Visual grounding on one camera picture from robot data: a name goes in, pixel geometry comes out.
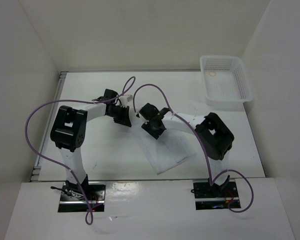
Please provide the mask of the white skirt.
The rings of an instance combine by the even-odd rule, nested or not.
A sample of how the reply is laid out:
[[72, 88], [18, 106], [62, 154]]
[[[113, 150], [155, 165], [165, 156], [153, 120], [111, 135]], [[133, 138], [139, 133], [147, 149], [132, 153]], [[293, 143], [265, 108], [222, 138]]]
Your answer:
[[141, 128], [142, 122], [132, 122], [131, 132], [146, 159], [157, 175], [160, 175], [196, 156], [185, 135], [176, 130], [166, 130], [155, 139]]

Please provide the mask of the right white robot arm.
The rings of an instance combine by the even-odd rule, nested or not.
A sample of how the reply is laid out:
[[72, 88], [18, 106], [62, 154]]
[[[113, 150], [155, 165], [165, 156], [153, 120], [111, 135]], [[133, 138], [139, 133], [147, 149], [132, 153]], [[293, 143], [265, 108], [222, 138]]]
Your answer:
[[228, 169], [229, 152], [235, 137], [216, 113], [190, 115], [173, 112], [167, 107], [158, 110], [156, 106], [147, 103], [137, 116], [145, 120], [141, 128], [156, 140], [168, 130], [194, 135], [206, 160], [209, 192], [219, 197], [227, 190], [230, 177], [218, 174]]

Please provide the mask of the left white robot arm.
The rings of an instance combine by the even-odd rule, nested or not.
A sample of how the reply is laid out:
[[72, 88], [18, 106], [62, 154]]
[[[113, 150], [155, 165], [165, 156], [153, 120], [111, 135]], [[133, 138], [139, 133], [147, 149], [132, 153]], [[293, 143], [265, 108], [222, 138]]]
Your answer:
[[50, 139], [59, 149], [63, 163], [67, 166], [65, 191], [71, 192], [78, 200], [83, 200], [90, 193], [88, 175], [83, 166], [81, 146], [84, 143], [87, 122], [99, 117], [113, 118], [114, 123], [131, 127], [129, 118], [132, 95], [122, 95], [110, 89], [94, 103], [88, 103], [80, 109], [62, 105], [56, 114]]

